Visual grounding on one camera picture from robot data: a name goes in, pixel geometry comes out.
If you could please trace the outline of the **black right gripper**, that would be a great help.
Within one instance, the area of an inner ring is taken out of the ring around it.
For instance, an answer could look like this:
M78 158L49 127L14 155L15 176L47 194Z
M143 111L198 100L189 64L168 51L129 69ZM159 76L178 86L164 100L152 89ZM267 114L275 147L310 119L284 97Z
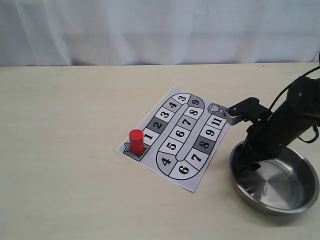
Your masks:
M300 116L280 106L260 127L256 126L233 160L237 172L252 169L257 162L273 159L298 137Z

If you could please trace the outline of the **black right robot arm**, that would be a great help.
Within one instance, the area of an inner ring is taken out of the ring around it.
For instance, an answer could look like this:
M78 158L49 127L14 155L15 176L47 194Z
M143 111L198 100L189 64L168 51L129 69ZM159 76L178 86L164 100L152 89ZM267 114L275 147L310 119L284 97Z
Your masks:
M288 86L285 101L271 111L249 97L227 111L227 122L251 121L247 137L236 148L232 167L237 172L255 171L259 162L277 158L283 149L309 128L320 125L320 81L300 76Z

